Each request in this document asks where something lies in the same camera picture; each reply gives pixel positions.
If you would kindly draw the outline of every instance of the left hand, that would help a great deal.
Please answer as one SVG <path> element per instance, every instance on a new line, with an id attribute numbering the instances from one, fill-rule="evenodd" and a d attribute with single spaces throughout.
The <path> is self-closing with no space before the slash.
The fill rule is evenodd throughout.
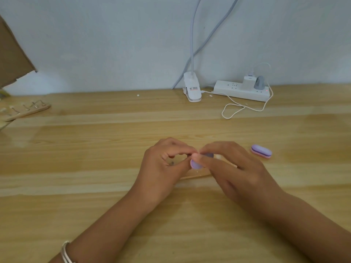
<path id="1" fill-rule="evenodd" d="M 169 137 L 161 139 L 145 151 L 140 171 L 130 192 L 154 209 L 172 191 L 177 181 L 191 169 L 190 157 L 171 166 L 167 158 L 177 154 L 191 155 L 197 150 L 186 143 Z"/>

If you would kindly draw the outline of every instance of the small purple piece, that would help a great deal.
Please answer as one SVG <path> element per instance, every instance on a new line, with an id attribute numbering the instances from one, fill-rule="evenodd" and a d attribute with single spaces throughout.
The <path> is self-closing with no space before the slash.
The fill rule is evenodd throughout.
<path id="1" fill-rule="evenodd" d="M 206 153 L 204 155 L 213 158 L 213 153 Z M 190 161 L 190 166 L 193 169 L 201 169 L 202 168 L 202 166 L 200 164 L 196 163 L 193 160 Z"/>
<path id="2" fill-rule="evenodd" d="M 272 152 L 269 149 L 259 145 L 252 145 L 251 152 L 266 159 L 269 159 L 272 156 Z"/>

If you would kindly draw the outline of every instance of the cardboard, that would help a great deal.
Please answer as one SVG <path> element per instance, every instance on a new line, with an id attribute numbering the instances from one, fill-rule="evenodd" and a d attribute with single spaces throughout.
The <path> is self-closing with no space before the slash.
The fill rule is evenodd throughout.
<path id="1" fill-rule="evenodd" d="M 0 37 L 0 88 L 3 88 L 29 72 L 37 70 L 1 16 Z"/>

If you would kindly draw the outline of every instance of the white wall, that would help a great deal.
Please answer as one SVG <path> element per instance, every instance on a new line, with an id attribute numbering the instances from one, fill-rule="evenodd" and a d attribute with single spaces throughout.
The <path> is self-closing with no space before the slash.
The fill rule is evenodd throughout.
<path id="1" fill-rule="evenodd" d="M 0 14 L 38 73 L 13 94 L 170 88 L 188 59 L 197 0 L 0 0 Z M 196 49 L 233 0 L 202 0 Z M 351 82 L 351 0 L 239 0 L 195 58 L 200 84 Z"/>

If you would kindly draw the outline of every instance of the white power strip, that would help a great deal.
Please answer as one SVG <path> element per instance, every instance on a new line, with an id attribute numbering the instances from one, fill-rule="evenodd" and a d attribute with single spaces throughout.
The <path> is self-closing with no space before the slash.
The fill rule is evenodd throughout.
<path id="1" fill-rule="evenodd" d="M 242 90 L 242 85 L 242 83 L 217 80 L 212 93 L 223 93 L 231 97 L 253 101 L 268 101 L 270 97 L 269 87 L 265 87 L 264 90 L 257 90 L 253 87 L 251 90 Z"/>

